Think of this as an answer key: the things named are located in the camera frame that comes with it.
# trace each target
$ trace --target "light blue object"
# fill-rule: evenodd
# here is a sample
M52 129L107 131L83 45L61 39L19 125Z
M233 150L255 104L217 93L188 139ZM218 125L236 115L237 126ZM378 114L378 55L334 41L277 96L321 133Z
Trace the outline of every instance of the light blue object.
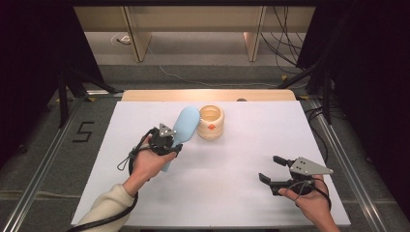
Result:
M200 118L201 115L199 110L194 106L185 107L181 111L173 128L176 133L174 134L174 143L172 144L172 147L190 141L198 127ZM166 172L170 164L171 162L168 162L164 165L162 171Z

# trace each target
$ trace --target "white tabletop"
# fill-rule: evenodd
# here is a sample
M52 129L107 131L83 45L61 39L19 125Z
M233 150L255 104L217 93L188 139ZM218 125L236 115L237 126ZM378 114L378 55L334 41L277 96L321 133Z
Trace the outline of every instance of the white tabletop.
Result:
M167 172L144 185L129 226L152 228L282 228L311 225L294 202L273 196L258 173L287 181L287 160L304 157L325 165L297 101L118 102L73 224L94 200L128 178L117 170L143 134L164 123L173 127L181 110L216 104L225 113L223 135L195 135ZM337 225L350 224L330 176L325 176Z

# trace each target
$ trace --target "desk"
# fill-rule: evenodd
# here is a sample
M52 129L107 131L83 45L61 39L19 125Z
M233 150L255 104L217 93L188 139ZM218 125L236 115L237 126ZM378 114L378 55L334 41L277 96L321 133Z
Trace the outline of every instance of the desk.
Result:
M129 91L123 100L114 110L73 223L100 193L127 179L128 172L116 166L141 134L159 123L172 125L185 106L213 103L225 113L223 135L215 141L194 136L186 143L168 172L141 189L126 225L172 229L311 225L292 201L274 197L258 179L259 172L273 181L290 178L287 168L272 161L273 155L290 160L303 156L324 165L303 109L289 90ZM331 177L325 176L325 181L336 224L349 225Z

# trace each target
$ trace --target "beige container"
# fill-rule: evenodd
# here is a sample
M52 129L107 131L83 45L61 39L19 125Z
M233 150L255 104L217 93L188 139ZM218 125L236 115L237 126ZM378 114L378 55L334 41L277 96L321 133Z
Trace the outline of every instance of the beige container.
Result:
M225 115L216 105L205 105L199 110L201 119L197 128L199 136L205 139L217 139L223 133Z

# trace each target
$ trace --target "sleeve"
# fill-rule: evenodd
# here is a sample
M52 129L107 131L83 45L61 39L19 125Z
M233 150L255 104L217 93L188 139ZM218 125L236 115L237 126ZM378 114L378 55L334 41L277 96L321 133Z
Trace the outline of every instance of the sleeve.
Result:
M115 185L111 191L100 195L94 202L91 210L79 221L78 225L117 215L132 205L133 198L124 190L122 185ZM115 220L109 224L98 226L87 232L119 231L130 215Z

